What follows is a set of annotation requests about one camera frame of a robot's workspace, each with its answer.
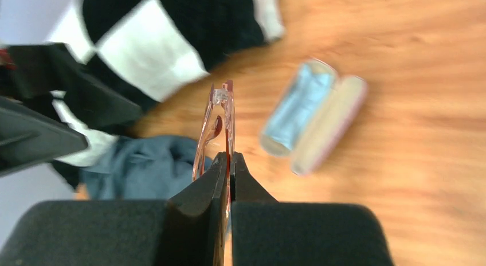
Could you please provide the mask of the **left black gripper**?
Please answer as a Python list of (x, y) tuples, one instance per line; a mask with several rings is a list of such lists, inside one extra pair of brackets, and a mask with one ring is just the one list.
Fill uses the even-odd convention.
[(133, 121), (142, 109), (90, 75), (63, 43), (1, 49), (1, 176), (88, 148), (61, 122), (52, 91), (89, 128)]

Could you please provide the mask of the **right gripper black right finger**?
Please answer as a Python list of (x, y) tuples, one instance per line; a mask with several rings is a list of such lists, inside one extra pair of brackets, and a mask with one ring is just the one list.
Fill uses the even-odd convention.
[(393, 265), (381, 223), (366, 206), (279, 202), (233, 156), (234, 265)]

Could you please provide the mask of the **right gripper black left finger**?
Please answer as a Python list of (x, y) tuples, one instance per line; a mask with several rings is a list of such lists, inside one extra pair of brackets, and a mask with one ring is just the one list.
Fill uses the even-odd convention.
[(226, 155), (169, 200), (44, 201), (17, 222), (2, 265), (223, 265)]

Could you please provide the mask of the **orange sunglasses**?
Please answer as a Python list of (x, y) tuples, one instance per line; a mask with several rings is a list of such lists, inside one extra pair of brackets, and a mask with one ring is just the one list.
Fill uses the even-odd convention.
[[(213, 124), (210, 124), (210, 118), (213, 108), (220, 105), (224, 110), (224, 115), (217, 115)], [(202, 122), (201, 134), (195, 153), (192, 180), (197, 180), (205, 172), (205, 149), (210, 141), (215, 139), (221, 132), (225, 133), (225, 156), (226, 166), (224, 168), (224, 178), (226, 178), (226, 198), (224, 214), (224, 233), (227, 234), (230, 228), (230, 206), (231, 206), (231, 186), (230, 175), (233, 164), (233, 154), (235, 145), (235, 108), (233, 95), (233, 82), (227, 80), (222, 84), (220, 89), (211, 86), (209, 97), (205, 109), (204, 119)]]

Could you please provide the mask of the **pink glasses case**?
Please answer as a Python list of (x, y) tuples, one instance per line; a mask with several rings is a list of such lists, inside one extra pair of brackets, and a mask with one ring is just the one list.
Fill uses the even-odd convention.
[[(316, 58), (308, 61), (323, 62)], [(366, 97), (367, 82), (364, 79), (355, 75), (336, 74), (330, 94), (318, 107), (289, 154), (275, 156), (262, 147), (274, 157), (290, 157), (291, 171), (296, 175), (310, 174), (327, 159), (356, 118)]]

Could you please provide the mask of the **light blue cleaning cloth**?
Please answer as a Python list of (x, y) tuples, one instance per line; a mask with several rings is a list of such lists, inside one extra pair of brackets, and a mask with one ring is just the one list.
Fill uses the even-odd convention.
[(301, 64), (262, 130), (261, 145), (268, 153), (284, 156), (295, 148), (336, 78), (336, 70), (323, 62)]

